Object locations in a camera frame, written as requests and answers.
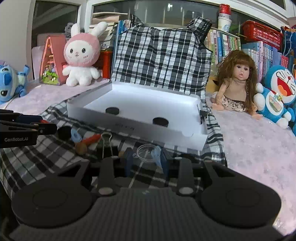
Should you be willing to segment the white cardboard box tray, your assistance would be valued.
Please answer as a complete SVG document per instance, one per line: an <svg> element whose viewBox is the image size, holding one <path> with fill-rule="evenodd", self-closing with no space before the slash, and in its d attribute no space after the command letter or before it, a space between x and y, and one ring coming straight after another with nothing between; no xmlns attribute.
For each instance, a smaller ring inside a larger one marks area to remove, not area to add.
<svg viewBox="0 0 296 241"><path fill-rule="evenodd" d="M200 124L197 95L124 82L107 82L67 101L70 118L115 133L157 141L170 146L201 151L208 139L207 126ZM118 115L105 109L117 107ZM152 119L166 118L168 127Z"/></svg>

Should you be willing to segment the black binder clip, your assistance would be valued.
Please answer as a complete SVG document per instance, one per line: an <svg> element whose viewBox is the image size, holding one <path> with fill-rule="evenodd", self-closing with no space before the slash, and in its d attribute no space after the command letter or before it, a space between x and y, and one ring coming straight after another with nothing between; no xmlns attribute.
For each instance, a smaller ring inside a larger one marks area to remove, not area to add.
<svg viewBox="0 0 296 241"><path fill-rule="evenodd" d="M100 135L99 138L99 143L102 143L101 146L101 152L102 152L102 159L105 158L105 149L109 148L110 149L110 154L111 156L113 156L113 150L112 150L112 146L111 146L111 140L112 140L112 133L110 132L103 132Z"/></svg>

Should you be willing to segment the black round lid disc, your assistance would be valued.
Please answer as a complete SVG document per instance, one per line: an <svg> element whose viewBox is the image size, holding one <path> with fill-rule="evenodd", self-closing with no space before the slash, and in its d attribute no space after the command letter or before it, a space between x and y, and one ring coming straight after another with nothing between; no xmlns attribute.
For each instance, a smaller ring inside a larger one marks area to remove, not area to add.
<svg viewBox="0 0 296 241"><path fill-rule="evenodd" d="M105 112L108 114L118 115L120 113L120 110L119 108L113 106L106 108Z"/></svg>

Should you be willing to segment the red crayon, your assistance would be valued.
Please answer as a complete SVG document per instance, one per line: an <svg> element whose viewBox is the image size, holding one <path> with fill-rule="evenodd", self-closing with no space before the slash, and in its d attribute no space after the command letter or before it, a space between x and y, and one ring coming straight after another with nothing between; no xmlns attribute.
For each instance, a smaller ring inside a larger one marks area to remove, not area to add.
<svg viewBox="0 0 296 241"><path fill-rule="evenodd" d="M95 142L98 142L101 138L100 134L95 134L91 137L85 138L81 141L81 143L85 144L86 146L89 146L91 144L94 144Z"/></svg>

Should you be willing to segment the blue Doraemon plush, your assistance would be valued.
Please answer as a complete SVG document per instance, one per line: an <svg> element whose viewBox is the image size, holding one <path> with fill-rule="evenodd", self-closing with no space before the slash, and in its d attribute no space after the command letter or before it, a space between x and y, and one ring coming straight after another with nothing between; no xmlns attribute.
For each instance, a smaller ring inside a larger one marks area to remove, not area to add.
<svg viewBox="0 0 296 241"><path fill-rule="evenodd" d="M295 79L285 67L269 68L263 83L255 86L253 102L257 112L281 128L295 133Z"/></svg>

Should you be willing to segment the red plastic basket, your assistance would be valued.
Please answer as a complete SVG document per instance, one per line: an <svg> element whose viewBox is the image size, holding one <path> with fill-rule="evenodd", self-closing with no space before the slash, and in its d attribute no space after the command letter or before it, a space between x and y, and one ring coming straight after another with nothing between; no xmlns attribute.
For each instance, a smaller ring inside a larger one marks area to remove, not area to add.
<svg viewBox="0 0 296 241"><path fill-rule="evenodd" d="M258 22L251 20L245 21L241 25L241 29L247 41L263 41L276 47L280 47L282 43L282 33Z"/></svg>

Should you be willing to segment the stacked paper cups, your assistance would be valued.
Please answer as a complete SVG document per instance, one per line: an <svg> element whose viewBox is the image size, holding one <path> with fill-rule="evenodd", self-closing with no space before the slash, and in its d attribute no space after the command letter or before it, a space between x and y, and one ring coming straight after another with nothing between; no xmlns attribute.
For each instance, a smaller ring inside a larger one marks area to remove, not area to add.
<svg viewBox="0 0 296 241"><path fill-rule="evenodd" d="M224 32L229 32L231 23L231 7L228 4L220 4L218 13L218 29Z"/></svg>

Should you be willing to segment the large blue plastic clip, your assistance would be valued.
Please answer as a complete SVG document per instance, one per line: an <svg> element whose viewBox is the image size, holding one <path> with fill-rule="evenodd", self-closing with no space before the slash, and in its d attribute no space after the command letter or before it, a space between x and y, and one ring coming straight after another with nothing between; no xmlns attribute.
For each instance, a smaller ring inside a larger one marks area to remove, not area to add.
<svg viewBox="0 0 296 241"><path fill-rule="evenodd" d="M72 128L70 133L71 133L71 140L74 143L79 143L82 141L82 137L76 129Z"/></svg>

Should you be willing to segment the blue Stitch plush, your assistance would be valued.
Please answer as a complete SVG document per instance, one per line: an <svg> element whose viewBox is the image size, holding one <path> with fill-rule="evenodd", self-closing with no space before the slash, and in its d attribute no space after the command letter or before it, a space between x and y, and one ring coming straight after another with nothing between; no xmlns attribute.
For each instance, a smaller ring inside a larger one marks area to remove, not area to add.
<svg viewBox="0 0 296 241"><path fill-rule="evenodd" d="M10 65L1 65L0 69L0 101L1 104L10 101L15 96L27 94L28 75L30 68L25 65L23 71L17 72Z"/></svg>

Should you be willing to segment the row of books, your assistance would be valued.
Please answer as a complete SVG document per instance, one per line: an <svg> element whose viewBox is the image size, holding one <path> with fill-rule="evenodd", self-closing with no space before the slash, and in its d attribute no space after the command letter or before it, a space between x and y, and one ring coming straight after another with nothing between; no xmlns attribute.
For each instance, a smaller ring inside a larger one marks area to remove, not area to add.
<svg viewBox="0 0 296 241"><path fill-rule="evenodd" d="M217 65L219 65L230 52L241 50L253 59L257 71L257 82L263 82L269 68L276 65L287 68L292 73L293 77L295 77L295 58L293 51L291 51L288 56L284 56L282 43L280 47L267 44L263 41L250 42L246 39L244 43L241 43L239 37L212 28L205 38L204 44L214 54L212 57L213 75L215 75Z"/></svg>

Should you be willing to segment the brown haired baby doll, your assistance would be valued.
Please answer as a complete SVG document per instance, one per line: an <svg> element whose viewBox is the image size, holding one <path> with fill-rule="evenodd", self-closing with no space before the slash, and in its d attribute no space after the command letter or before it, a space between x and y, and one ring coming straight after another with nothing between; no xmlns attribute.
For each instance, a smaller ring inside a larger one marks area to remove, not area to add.
<svg viewBox="0 0 296 241"><path fill-rule="evenodd" d="M253 102L257 71L253 59L241 50L230 52L220 63L217 73L219 90L211 96L213 110L248 113L260 120Z"/></svg>

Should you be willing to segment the pink white bunny plush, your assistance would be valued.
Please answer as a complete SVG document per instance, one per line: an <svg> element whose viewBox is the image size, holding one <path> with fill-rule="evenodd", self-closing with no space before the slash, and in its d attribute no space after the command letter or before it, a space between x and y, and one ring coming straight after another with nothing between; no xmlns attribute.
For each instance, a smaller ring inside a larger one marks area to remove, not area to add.
<svg viewBox="0 0 296 241"><path fill-rule="evenodd" d="M67 77L67 86L74 87L78 84L88 86L100 77L99 71L93 64L100 55L99 37L107 27L107 22L100 22L89 33L82 33L78 23L71 27L71 38L64 47L67 66L62 71Z"/></svg>

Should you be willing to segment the binder clip on box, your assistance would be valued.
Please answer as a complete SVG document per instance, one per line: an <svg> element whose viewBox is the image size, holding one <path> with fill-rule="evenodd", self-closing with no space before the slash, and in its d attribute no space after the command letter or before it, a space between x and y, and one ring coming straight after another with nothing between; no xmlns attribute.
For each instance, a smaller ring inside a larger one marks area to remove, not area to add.
<svg viewBox="0 0 296 241"><path fill-rule="evenodd" d="M209 113L210 113L210 108L207 105L199 105L197 104L197 109L199 112L199 117L200 117L200 124L202 125L205 120L207 119Z"/></svg>

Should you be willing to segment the brown acorn small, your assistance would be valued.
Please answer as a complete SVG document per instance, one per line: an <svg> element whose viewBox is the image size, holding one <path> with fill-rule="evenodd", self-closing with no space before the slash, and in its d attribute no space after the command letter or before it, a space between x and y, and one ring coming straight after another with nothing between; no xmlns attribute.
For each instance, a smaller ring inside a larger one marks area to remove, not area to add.
<svg viewBox="0 0 296 241"><path fill-rule="evenodd" d="M119 156L120 158L124 158L124 157L125 157L125 151L120 151L120 152L118 153L118 156Z"/></svg>

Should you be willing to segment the brown acorn large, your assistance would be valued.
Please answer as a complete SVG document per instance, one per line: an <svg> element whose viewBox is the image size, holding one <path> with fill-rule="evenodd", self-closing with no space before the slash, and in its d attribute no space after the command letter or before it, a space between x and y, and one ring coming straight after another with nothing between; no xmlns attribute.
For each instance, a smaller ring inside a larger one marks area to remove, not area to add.
<svg viewBox="0 0 296 241"><path fill-rule="evenodd" d="M79 155L84 155L88 152L88 147L84 142L76 143L75 152Z"/></svg>

